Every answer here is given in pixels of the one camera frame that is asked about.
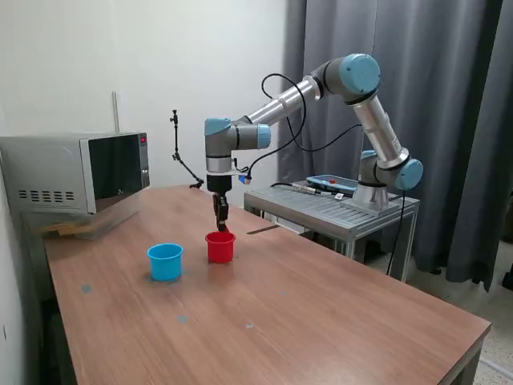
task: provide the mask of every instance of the wooden table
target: wooden table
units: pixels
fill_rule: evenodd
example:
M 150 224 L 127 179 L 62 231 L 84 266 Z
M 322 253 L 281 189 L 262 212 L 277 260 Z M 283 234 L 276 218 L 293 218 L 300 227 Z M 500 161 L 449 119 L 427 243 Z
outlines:
M 79 385 L 472 382 L 489 322 L 234 207 L 209 265 L 214 222 L 207 193 L 149 189 L 97 241 L 45 240 Z M 162 242 L 178 282 L 149 278 Z

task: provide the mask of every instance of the power cord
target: power cord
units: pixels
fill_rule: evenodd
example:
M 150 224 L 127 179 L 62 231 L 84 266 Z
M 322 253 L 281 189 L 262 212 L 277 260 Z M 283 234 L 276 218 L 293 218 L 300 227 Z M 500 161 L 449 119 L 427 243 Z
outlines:
M 276 187 L 276 186 L 289 186 L 289 187 L 292 187 L 292 185 L 290 183 L 284 183 L 284 182 L 273 183 L 269 187 Z
M 390 255 L 390 260 L 388 261 L 388 267 L 386 268 L 386 275 L 390 275 L 390 267 L 392 266 L 392 261 L 394 259 L 395 249 L 398 245 L 399 234 L 401 233 L 401 225 L 402 225 L 402 216 L 404 215 L 404 203 L 406 200 L 406 192 L 402 192 L 402 207 L 401 207 L 401 217 L 399 218 L 399 226 L 398 232 L 395 234 L 394 247 L 392 248 L 392 254 Z
M 265 96 L 267 96 L 268 98 L 272 99 L 273 97 L 265 90 L 265 80 L 269 79 L 270 77 L 273 77 L 273 76 L 277 76 L 277 77 L 280 77 L 282 79 L 285 79 L 287 80 L 289 83 L 293 84 L 294 86 L 296 85 L 288 76 L 285 76 L 283 74 L 270 74 L 270 75 L 267 75 L 264 77 L 264 79 L 262 80 L 262 83 L 261 83 L 261 90 L 262 92 L 264 93 Z M 300 93 L 301 95 L 301 98 L 302 98 L 302 101 L 303 101 L 303 108 L 306 110 L 306 102 L 305 102 L 305 98 L 303 96 L 303 94 L 301 93 L 301 90 L 299 89 L 299 87 L 296 86 L 296 89 L 297 91 Z M 361 126 L 360 123 L 357 123 L 357 124 L 354 124 L 352 125 L 351 127 L 349 127 L 347 130 L 345 130 L 342 134 L 336 136 L 333 140 L 331 140 L 330 142 L 328 142 L 327 144 L 325 144 L 324 146 L 321 146 L 319 148 L 304 148 L 303 146 L 301 146 L 296 138 L 297 136 L 294 135 L 294 132 L 292 130 L 292 124 L 290 123 L 290 119 L 287 117 L 287 124 L 289 126 L 289 130 L 290 130 L 290 135 L 292 136 L 293 138 L 293 141 L 294 143 L 296 144 L 296 146 L 298 146 L 301 150 L 305 151 L 305 152 L 317 152 L 317 151 L 320 151 L 320 150 L 324 150 L 325 148 L 329 147 L 330 145 L 332 145 L 333 143 L 335 143 L 337 140 L 339 140 L 340 138 L 342 138 L 345 134 L 347 134 L 349 131 L 351 131 L 353 128 L 355 127 L 358 127 L 358 126 Z
M 265 76 L 262 81 L 261 81 L 261 90 L 263 90 L 264 94 L 266 96 L 268 96 L 269 98 L 272 99 L 271 95 L 269 95 L 265 89 L 264 89 L 264 85 L 265 85 L 265 81 L 273 76 L 278 76 L 278 77 L 281 77 L 283 79 L 286 79 L 288 80 L 296 89 L 297 89 L 297 92 L 299 92 L 299 95 L 301 96 L 301 101 L 303 102 L 303 117 L 301 118 L 301 126 L 299 127 L 299 130 L 297 131 L 297 134 L 294 135 L 293 134 L 293 137 L 291 140 L 289 140 L 287 143 L 283 144 L 282 146 L 278 147 L 277 149 L 275 150 L 272 150 L 271 152 L 268 152 L 267 154 L 264 154 L 262 156 L 259 156 L 258 158 L 256 158 L 253 163 L 251 163 L 251 165 L 249 166 L 248 168 L 248 173 L 246 175 L 246 179 L 248 180 L 251 180 L 251 171 L 253 170 L 253 167 L 255 166 L 255 164 L 257 164 L 258 162 L 260 162 L 262 159 L 268 157 L 268 156 L 271 156 L 272 154 L 276 154 L 278 151 L 282 150 L 283 148 L 287 147 L 289 144 L 291 144 L 294 140 L 296 140 L 296 138 L 301 134 L 301 132 L 303 131 L 303 127 L 305 126 L 305 121 L 306 121 L 306 100 L 305 100 L 305 96 L 303 95 L 303 92 L 301 92 L 301 89 L 288 77 L 288 76 L 285 76 L 285 75 L 282 75 L 282 74 L 279 74 L 277 72 L 274 72 L 272 74 L 269 74 L 267 76 Z
M 178 115 L 177 115 L 177 112 L 178 112 L 177 110 L 173 110 L 173 117 L 169 119 L 170 122 L 175 124 L 175 153 L 173 154 L 173 160 L 177 160 L 178 162 L 180 162 L 180 164 L 182 166 L 184 166 L 184 168 L 189 172 L 189 174 L 191 174 L 192 177 L 194 179 L 196 179 L 196 183 L 190 184 L 189 188 L 201 188 L 203 183 L 205 183 L 204 180 L 199 178 L 198 176 L 196 176 L 196 174 L 194 172 L 192 172 L 192 170 L 184 163 L 184 161 L 180 157 L 180 154 L 178 153 Z
M 249 170 L 248 166 L 243 167 L 243 168 L 239 168 L 238 165 L 237 165 L 237 158 L 233 158 L 233 166 L 235 167 L 235 169 L 238 172 L 247 172 Z
M 332 139 L 330 142 L 328 142 L 327 144 L 325 144 L 324 146 L 321 146 L 319 148 L 304 148 L 304 147 L 302 147 L 297 142 L 297 137 L 303 131 L 303 127 L 305 126 L 305 121 L 306 121 L 306 100 L 305 100 L 305 96 L 303 95 L 303 92 L 301 91 L 301 89 L 288 76 L 275 72 L 275 73 L 272 73 L 272 74 L 269 74 L 269 75 L 265 76 L 262 79 L 262 81 L 261 81 L 261 90 L 264 93 L 264 95 L 266 95 L 268 98 L 272 99 L 273 97 L 265 90 L 265 82 L 267 81 L 267 79 L 272 78 L 272 77 L 279 77 L 279 78 L 287 80 L 289 83 L 291 83 L 297 89 L 297 92 L 299 92 L 299 95 L 301 97 L 301 102 L 303 103 L 303 117 L 301 119 L 301 126 L 299 127 L 299 130 L 297 131 L 297 133 L 294 134 L 293 129 L 292 129 L 292 124 L 290 123 L 290 119 L 289 119 L 289 117 L 286 118 L 287 124 L 289 126 L 289 130 L 290 130 L 290 135 L 292 136 L 292 139 L 289 140 L 287 143 L 283 144 L 282 146 L 280 146 L 279 148 L 277 148 L 277 149 L 275 149 L 275 150 L 273 150 L 271 152 L 268 152 L 267 154 L 264 154 L 263 156 L 260 156 L 260 157 L 256 158 L 251 163 L 251 165 L 248 168 L 242 168 L 242 169 L 247 169 L 246 170 L 247 171 L 246 178 L 248 180 L 251 180 L 251 171 L 252 171 L 252 169 L 253 169 L 253 167 L 255 166 L 256 163 L 258 163 L 262 159 L 266 158 L 267 156 L 271 156 L 272 154 L 277 153 L 278 151 L 280 151 L 283 148 L 285 148 L 288 145 L 290 145 L 292 142 L 294 142 L 296 144 L 296 146 L 298 146 L 301 150 L 303 150 L 305 152 L 317 152 L 317 151 L 324 150 L 325 148 L 329 147 L 331 144 L 335 143 L 337 140 L 342 138 L 345 134 L 347 134 L 353 128 L 361 126 L 360 123 L 352 125 L 347 130 L 342 132 L 340 135 L 338 135 L 334 139 Z

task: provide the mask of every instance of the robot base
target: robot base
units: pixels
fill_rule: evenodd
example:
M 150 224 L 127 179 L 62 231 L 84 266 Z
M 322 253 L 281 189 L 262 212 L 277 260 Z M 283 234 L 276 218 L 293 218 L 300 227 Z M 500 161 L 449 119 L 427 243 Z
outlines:
M 401 201 L 389 201 L 386 187 L 359 184 L 351 199 L 341 202 L 342 207 L 380 217 L 401 209 Z

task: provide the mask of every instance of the microwave door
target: microwave door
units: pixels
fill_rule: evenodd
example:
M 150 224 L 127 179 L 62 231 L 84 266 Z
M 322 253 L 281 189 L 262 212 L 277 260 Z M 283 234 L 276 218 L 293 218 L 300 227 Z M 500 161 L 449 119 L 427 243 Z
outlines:
M 89 156 L 96 212 L 143 188 L 137 135 L 89 140 Z

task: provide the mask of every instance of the floor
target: floor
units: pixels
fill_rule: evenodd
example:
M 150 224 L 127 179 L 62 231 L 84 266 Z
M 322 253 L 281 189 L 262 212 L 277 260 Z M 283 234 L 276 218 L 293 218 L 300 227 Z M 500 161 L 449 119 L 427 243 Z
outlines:
M 370 265 L 385 271 L 387 263 L 388 257 L 382 257 Z M 504 289 L 501 281 L 512 263 L 513 245 L 501 242 L 490 293 L 484 290 L 483 284 L 451 283 L 443 273 L 438 276 L 422 273 L 413 264 L 408 274 L 410 285 L 492 322 L 481 355 L 509 371 L 513 371 L 513 291 Z M 513 385 L 513 381 L 479 363 L 474 384 Z

